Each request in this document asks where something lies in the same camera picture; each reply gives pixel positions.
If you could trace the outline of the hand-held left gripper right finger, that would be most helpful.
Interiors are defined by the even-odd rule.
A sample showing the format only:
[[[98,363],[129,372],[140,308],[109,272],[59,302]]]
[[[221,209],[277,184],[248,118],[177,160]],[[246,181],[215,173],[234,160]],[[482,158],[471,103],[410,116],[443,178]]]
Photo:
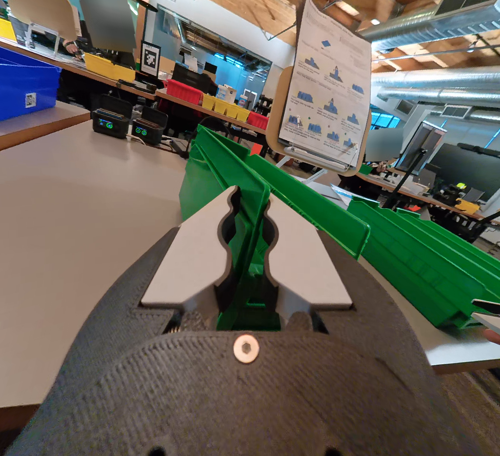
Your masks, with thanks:
[[[333,239],[271,194],[263,220],[263,278],[278,315],[347,310],[353,301],[328,254]]]

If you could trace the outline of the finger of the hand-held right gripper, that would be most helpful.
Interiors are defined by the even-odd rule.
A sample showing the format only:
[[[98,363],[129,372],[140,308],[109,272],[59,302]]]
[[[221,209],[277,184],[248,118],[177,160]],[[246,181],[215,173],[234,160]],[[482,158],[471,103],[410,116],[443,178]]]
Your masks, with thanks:
[[[480,309],[472,312],[471,317],[493,332],[499,332],[499,303],[483,299],[473,299],[471,303]]]

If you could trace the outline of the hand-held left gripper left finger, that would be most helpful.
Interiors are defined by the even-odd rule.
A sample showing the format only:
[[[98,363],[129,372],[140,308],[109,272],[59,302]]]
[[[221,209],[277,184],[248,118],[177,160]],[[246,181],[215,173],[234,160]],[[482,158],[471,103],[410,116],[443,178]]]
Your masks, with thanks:
[[[241,190],[233,185],[174,229],[163,260],[141,298],[146,308],[219,314],[235,289],[233,254]]]

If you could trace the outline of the grey desk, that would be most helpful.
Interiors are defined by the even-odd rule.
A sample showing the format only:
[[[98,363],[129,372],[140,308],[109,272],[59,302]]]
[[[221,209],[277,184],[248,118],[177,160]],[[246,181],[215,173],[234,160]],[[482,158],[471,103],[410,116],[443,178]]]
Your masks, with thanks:
[[[78,105],[57,101],[52,108],[1,121],[1,151],[90,119],[89,110]]]
[[[180,224],[182,163],[96,134],[90,122],[1,151],[1,412],[30,418],[97,302]],[[437,374],[499,366],[484,328],[433,328],[365,260],[354,262],[361,266],[394,298]]]

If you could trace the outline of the black battery charging case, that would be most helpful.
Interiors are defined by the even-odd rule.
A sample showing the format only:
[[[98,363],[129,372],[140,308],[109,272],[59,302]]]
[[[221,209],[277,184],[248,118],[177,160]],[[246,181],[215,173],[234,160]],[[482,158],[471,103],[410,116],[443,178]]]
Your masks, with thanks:
[[[157,147],[162,142],[167,123],[166,113],[151,107],[143,107],[141,115],[132,122],[132,135],[147,145]]]
[[[101,95],[92,111],[92,129],[99,134],[126,139],[133,106],[128,101],[110,95]]]

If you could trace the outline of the large black monitor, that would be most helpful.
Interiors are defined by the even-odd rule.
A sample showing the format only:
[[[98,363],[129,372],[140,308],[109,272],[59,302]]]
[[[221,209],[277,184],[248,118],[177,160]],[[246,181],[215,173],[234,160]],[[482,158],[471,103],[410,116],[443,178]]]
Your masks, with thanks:
[[[444,143],[430,160],[444,184],[464,183],[490,198],[499,189],[499,151],[465,143]]]

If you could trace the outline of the instruction sheet with blue figures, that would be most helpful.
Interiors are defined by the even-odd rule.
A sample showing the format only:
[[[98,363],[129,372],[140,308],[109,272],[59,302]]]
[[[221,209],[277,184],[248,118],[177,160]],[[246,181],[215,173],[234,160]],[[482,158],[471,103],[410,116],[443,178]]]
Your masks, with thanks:
[[[370,127],[371,44],[313,0],[297,10],[296,40],[278,142],[296,159],[355,170]]]

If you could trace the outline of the black white marker sign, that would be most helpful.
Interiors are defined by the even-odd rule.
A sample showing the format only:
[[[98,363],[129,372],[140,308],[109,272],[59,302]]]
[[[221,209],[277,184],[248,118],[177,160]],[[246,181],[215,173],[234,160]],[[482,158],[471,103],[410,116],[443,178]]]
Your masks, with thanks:
[[[141,41],[139,72],[158,78],[161,47],[145,40]]]

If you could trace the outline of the interior glass window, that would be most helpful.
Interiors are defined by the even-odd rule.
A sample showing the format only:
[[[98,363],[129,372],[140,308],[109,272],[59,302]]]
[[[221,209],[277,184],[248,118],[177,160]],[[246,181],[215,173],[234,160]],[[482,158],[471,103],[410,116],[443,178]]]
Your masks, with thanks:
[[[237,95],[250,90],[261,95],[272,63],[256,53],[160,6],[155,16],[153,43],[161,55],[185,65],[186,55],[197,59],[197,71],[206,63],[216,67],[216,83],[228,84]]]

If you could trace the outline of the blue plastic bin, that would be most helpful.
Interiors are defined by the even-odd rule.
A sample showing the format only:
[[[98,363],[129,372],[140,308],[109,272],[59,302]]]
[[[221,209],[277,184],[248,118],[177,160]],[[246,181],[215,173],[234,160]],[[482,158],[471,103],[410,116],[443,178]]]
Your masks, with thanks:
[[[61,68],[1,47],[1,121],[55,107]]]

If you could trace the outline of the black floor lamp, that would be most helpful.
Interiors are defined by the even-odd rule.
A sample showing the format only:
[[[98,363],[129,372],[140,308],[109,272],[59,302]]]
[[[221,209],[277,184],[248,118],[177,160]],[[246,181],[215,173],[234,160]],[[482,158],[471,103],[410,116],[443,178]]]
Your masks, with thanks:
[[[137,0],[137,2],[139,7],[136,20],[135,41],[136,48],[141,48],[141,43],[146,40],[148,16],[150,14],[156,14],[158,10],[146,1]]]

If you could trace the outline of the round silver ventilation duct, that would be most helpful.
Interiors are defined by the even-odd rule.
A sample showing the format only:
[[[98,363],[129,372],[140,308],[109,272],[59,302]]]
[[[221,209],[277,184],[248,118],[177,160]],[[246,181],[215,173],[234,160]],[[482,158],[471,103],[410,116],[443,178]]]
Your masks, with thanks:
[[[372,87],[499,90],[499,66],[372,73]]]
[[[382,87],[380,99],[442,105],[440,115],[476,122],[499,122],[499,90]]]

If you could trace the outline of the silver duct with vent grille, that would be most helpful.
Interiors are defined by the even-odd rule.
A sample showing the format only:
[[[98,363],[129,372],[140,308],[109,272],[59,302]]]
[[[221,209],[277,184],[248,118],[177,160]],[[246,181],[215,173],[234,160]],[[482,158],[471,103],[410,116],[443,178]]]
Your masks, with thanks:
[[[499,0],[441,0],[359,32],[372,50],[449,40],[499,30]]]

